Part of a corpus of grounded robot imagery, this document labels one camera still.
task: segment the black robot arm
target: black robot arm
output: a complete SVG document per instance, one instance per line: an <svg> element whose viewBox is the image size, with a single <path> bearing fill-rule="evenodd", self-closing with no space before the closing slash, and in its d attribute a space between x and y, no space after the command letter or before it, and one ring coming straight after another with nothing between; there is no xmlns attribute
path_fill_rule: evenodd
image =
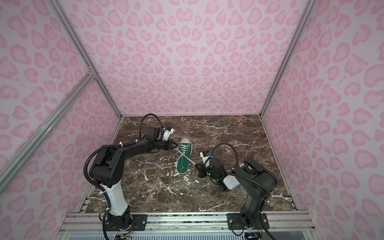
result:
<svg viewBox="0 0 384 240"><path fill-rule="evenodd" d="M210 177L223 192L241 185L248 193L244 206L240 210L242 225L253 228L259 221L271 191L276 187L277 178L268 169L254 159L248 159L231 171L225 171L221 160L212 158L208 151L201 152L203 163L196 164L199 177Z"/></svg>
<svg viewBox="0 0 384 240"><path fill-rule="evenodd" d="M110 147L99 152L91 166L89 175L98 184L108 188L117 184L122 177L124 163L128 158L139 154L149 153L152 150L172 150L177 144L172 139L156 139L159 128L150 127L144 139L139 139L135 144L126 147Z"/></svg>

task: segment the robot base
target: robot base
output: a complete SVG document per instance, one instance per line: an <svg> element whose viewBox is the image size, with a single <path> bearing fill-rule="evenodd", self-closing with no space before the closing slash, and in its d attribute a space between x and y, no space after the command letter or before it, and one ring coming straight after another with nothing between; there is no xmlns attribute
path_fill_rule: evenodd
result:
<svg viewBox="0 0 384 240"><path fill-rule="evenodd" d="M110 218L106 220L106 231L123 231L134 222L133 231L144 231L147 224L146 214L125 214L117 217L110 215Z"/></svg>
<svg viewBox="0 0 384 240"><path fill-rule="evenodd" d="M261 214L262 221L264 223L264 227L269 229L268 219L266 214ZM243 230L245 225L243 223L243 218L241 217L241 213L238 214L227 214L227 223L229 230Z"/></svg>

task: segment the red wire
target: red wire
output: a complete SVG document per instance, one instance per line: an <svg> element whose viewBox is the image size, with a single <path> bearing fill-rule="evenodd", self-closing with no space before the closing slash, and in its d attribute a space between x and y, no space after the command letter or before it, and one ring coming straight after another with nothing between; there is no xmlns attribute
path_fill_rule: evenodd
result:
<svg viewBox="0 0 384 240"><path fill-rule="evenodd" d="M262 228L262 225L261 223L258 223L260 225L260 229L261 229L261 236L263 235L263 228Z"/></svg>
<svg viewBox="0 0 384 240"><path fill-rule="evenodd" d="M132 222L131 230L129 231L129 236L131 236L132 229L135 227L135 222Z"/></svg>

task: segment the metal mounting plate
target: metal mounting plate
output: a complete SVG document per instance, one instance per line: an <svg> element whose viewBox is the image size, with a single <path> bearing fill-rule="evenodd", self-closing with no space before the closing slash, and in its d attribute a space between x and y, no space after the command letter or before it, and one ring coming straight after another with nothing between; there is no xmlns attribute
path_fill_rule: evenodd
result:
<svg viewBox="0 0 384 240"><path fill-rule="evenodd" d="M144 231L145 226L147 224L147 217L148 215L146 214L131 214L131 217L133 219L134 227L133 231ZM116 225L113 222L108 222L106 221L107 224L105 225L105 229L108 232L115 232L115 231L121 231L120 227L121 225Z"/></svg>
<svg viewBox="0 0 384 240"><path fill-rule="evenodd" d="M262 221L264 224L264 228L269 229L269 223L268 219L266 217L266 214L262 214ZM228 223L228 229L229 230L243 230L244 226L241 221L241 214L235 213L235 214L227 214L227 223Z"/></svg>

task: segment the enclosure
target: enclosure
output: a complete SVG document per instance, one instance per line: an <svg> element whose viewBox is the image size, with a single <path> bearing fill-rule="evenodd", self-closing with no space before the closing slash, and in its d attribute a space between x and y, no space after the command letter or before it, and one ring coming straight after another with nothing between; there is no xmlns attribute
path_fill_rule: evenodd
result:
<svg viewBox="0 0 384 240"><path fill-rule="evenodd" d="M1 239L103 239L84 163L147 113L196 162L228 142L271 170L277 239L384 238L384 1L3 0L0 21ZM124 198L149 217L132 236L232 235L246 191L177 157L125 162Z"/></svg>

